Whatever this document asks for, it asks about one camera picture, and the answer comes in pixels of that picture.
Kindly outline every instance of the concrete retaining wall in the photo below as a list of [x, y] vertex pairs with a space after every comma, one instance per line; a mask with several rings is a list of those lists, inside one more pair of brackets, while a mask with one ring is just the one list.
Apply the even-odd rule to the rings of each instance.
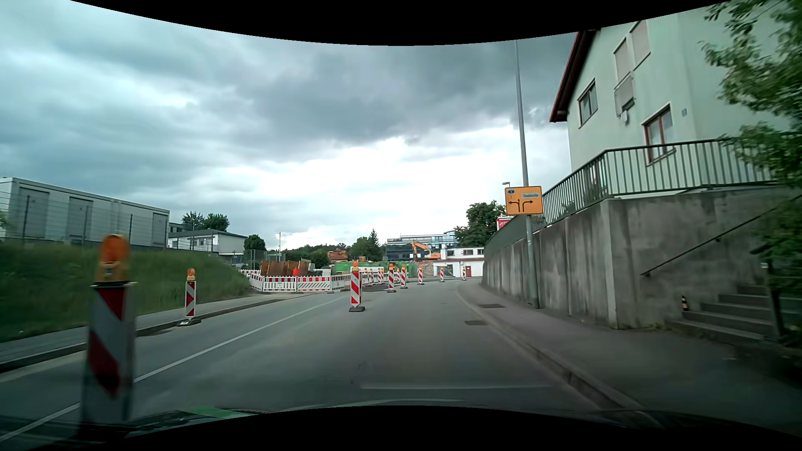
[[[614, 328], [648, 327], [762, 282], [755, 230], [761, 220], [653, 270], [677, 254], [751, 219], [788, 189], [716, 190], [673, 196], [609, 199], [534, 234], [541, 305]], [[526, 302], [526, 240], [485, 257], [483, 283]]]

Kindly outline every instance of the curb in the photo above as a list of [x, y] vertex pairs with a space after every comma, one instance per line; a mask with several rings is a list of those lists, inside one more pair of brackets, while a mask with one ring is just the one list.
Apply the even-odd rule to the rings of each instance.
[[459, 291], [456, 295], [489, 326], [495, 328], [506, 338], [518, 344], [538, 362], [546, 366], [557, 377], [577, 390], [585, 398], [596, 404], [599, 408], [643, 408], [640, 403], [615, 388], [601, 382], [587, 372], [564, 360], [540, 344], [535, 344], [528, 336], [521, 334], [510, 326], [503, 324], [493, 315], [482, 311], [481, 307], [466, 301]]
[[[297, 297], [292, 298], [292, 299], [303, 298], [304, 296], [310, 296], [310, 295], [316, 295], [316, 294], [317, 293], [309, 293], [307, 295], [297, 296]], [[205, 313], [203, 315], [195, 315], [195, 318], [197, 318], [197, 319], [213, 318], [215, 316], [225, 315], [226, 313], [233, 313], [235, 311], [244, 310], [246, 308], [259, 307], [259, 306], [263, 306], [263, 305], [266, 305], [266, 304], [277, 303], [279, 301], [286, 301], [286, 300], [288, 300], [288, 299], [266, 299], [266, 300], [260, 301], [258, 303], [245, 304], [245, 305], [242, 305], [242, 306], [226, 308], [226, 309], [223, 309], [223, 310], [220, 310], [220, 311], [213, 311], [213, 312], [210, 312], [210, 313]], [[171, 327], [175, 327], [176, 324], [178, 324], [180, 321], [181, 321], [181, 319], [176, 319], [175, 321], [170, 321], [168, 323], [162, 323], [162, 324], [157, 324], [155, 326], [143, 327], [142, 329], [137, 329], [136, 330], [136, 336], [138, 336], [138, 337], [146, 336], [146, 335], [153, 334], [154, 332], [163, 331], [164, 329], [169, 329]], [[18, 368], [26, 367], [28, 365], [40, 364], [40, 363], [45, 362], [47, 360], [58, 359], [59, 357], [68, 356], [70, 354], [75, 354], [76, 352], [81, 352], [81, 351], [86, 351], [86, 350], [87, 350], [87, 344], [86, 343], [79, 343], [79, 344], [73, 344], [71, 346], [60, 347], [60, 348], [54, 349], [52, 351], [40, 352], [38, 354], [33, 354], [32, 356], [25, 356], [25, 357], [20, 357], [18, 359], [14, 359], [14, 360], [8, 360], [6, 362], [0, 363], [0, 373], [9, 372], [11, 370], [15, 370], [15, 369], [18, 369]]]

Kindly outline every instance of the sidewalk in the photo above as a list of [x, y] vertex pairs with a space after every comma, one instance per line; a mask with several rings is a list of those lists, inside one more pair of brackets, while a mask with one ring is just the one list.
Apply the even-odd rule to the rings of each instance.
[[749, 368], [727, 345], [590, 325], [524, 306], [478, 281], [460, 284], [457, 293], [603, 408], [663, 408], [802, 436], [802, 388]]
[[[199, 303], [196, 305], [196, 317], [203, 319], [207, 315], [227, 313], [231, 309], [256, 307], [266, 303], [308, 295], [310, 293], [303, 295], [253, 295], [214, 303]], [[184, 315], [183, 308], [140, 315], [136, 317], [136, 329], [141, 331], [149, 327], [154, 330], [171, 327], [171, 323], [184, 318]], [[25, 366], [70, 354], [75, 352], [76, 347], [83, 345], [86, 342], [86, 338], [87, 329], [85, 327], [76, 327], [65, 331], [0, 343], [0, 372], [8, 371], [13, 367]]]

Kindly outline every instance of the red sign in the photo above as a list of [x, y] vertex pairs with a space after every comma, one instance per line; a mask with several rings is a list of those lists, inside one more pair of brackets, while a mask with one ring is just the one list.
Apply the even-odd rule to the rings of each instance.
[[500, 217], [496, 219], [496, 231], [501, 230], [501, 227], [504, 227], [504, 225], [510, 222], [510, 220], [510, 217]]

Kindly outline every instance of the cloudy sky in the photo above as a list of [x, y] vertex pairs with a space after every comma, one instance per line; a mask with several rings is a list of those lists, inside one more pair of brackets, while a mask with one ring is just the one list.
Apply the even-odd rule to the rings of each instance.
[[[521, 183], [511, 42], [235, 35], [67, 1], [0, 5], [0, 176], [223, 213], [282, 247], [443, 233]], [[519, 42], [529, 180], [570, 172], [548, 115], [573, 34]]]

